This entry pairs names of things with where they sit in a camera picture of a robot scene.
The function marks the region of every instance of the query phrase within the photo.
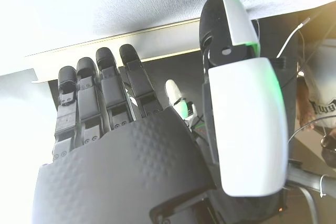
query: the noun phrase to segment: back of robotic hand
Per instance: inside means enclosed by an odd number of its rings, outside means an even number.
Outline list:
[[[162,109],[135,49],[120,55],[141,118],[108,48],[96,53],[98,71],[91,58],[63,67],[54,160],[40,168],[33,223],[208,223],[202,194],[215,186],[188,127]]]

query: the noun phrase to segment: textured black surface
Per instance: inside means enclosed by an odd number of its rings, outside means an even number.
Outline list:
[[[168,107],[41,167],[33,224],[149,224],[151,210],[212,187],[190,131]]]

